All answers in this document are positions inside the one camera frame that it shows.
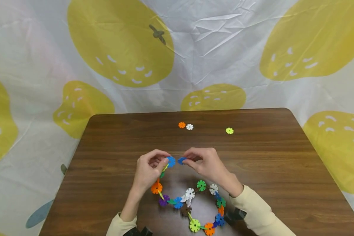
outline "hand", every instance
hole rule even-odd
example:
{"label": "hand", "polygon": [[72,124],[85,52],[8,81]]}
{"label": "hand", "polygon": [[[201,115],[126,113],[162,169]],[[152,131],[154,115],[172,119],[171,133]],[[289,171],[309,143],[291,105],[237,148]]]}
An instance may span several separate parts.
{"label": "hand", "polygon": [[158,149],[142,155],[138,159],[131,190],[143,196],[147,189],[157,181],[164,167],[168,164],[168,159],[165,158],[167,156],[170,154]]}
{"label": "hand", "polygon": [[239,196],[244,190],[244,186],[237,180],[236,175],[227,170],[214,148],[192,147],[184,153],[184,156],[187,158],[183,161],[184,164],[192,167],[201,176],[219,184],[232,197]]}

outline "green snowflake piece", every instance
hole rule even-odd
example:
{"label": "green snowflake piece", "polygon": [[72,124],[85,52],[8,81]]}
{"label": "green snowflake piece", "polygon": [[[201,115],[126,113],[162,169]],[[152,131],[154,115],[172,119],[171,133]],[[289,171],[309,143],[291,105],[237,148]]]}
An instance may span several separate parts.
{"label": "green snowflake piece", "polygon": [[227,134],[233,134],[234,130],[230,127],[228,127],[227,129],[225,129],[225,131],[227,132]]}
{"label": "green snowflake piece", "polygon": [[190,221],[189,228],[192,232],[197,233],[200,230],[200,223],[197,219],[192,219]]}
{"label": "green snowflake piece", "polygon": [[206,189],[206,182],[203,180],[198,181],[197,183],[197,188],[199,189],[199,191],[203,192]]}
{"label": "green snowflake piece", "polygon": [[177,202],[175,202],[174,199],[170,199],[169,201],[167,201],[167,203],[175,205]]}
{"label": "green snowflake piece", "polygon": [[226,205],[227,205],[227,202],[225,201],[225,199],[224,198],[220,198],[220,199],[218,199],[217,201],[216,201],[216,204],[217,204],[217,206],[220,208],[220,207],[225,207]]}

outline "cream sleeve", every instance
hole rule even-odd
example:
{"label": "cream sleeve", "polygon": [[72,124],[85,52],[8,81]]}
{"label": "cream sleeve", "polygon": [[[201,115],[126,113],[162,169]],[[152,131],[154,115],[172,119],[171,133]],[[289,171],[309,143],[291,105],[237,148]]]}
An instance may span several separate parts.
{"label": "cream sleeve", "polygon": [[122,219],[119,217],[120,214],[121,213],[118,213],[111,221],[106,236],[123,236],[130,229],[136,227],[136,220],[137,220],[136,217],[130,222],[125,222],[122,221]]}
{"label": "cream sleeve", "polygon": [[244,191],[238,197],[230,197],[230,200],[237,209],[246,212],[244,221],[258,236],[296,236],[248,186],[244,186]]}

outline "wood grain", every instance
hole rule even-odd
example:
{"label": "wood grain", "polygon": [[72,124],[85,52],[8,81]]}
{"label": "wood grain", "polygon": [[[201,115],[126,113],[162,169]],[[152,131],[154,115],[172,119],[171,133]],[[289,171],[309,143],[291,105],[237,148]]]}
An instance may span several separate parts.
{"label": "wood grain", "polygon": [[[181,121],[194,129],[180,129]],[[234,134],[226,134],[227,127]],[[214,147],[229,171],[257,191],[297,236],[354,235],[353,211],[283,108],[93,116],[40,235],[105,236],[125,203],[138,157],[158,148],[178,159],[190,147]],[[162,178],[163,193],[181,196],[199,179],[188,166],[176,164]],[[157,199],[151,191],[143,197],[138,228],[147,226],[155,236],[193,235],[189,220],[170,207],[160,208]],[[200,222],[214,221],[217,209],[209,194],[195,197],[192,208]],[[215,235],[254,234],[238,222]]]}

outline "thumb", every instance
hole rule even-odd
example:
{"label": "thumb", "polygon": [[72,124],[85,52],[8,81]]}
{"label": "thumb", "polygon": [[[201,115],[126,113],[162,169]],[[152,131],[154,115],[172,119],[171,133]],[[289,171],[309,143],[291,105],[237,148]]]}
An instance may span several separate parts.
{"label": "thumb", "polygon": [[182,163],[187,164],[188,166],[192,167],[194,171],[197,171],[199,164],[195,163],[194,161],[190,159],[184,160]]}
{"label": "thumb", "polygon": [[169,159],[167,159],[167,158],[162,159],[162,161],[160,161],[160,163],[157,165],[157,167],[155,169],[160,171],[160,174],[161,174],[163,169],[167,166],[168,162],[169,162]]}

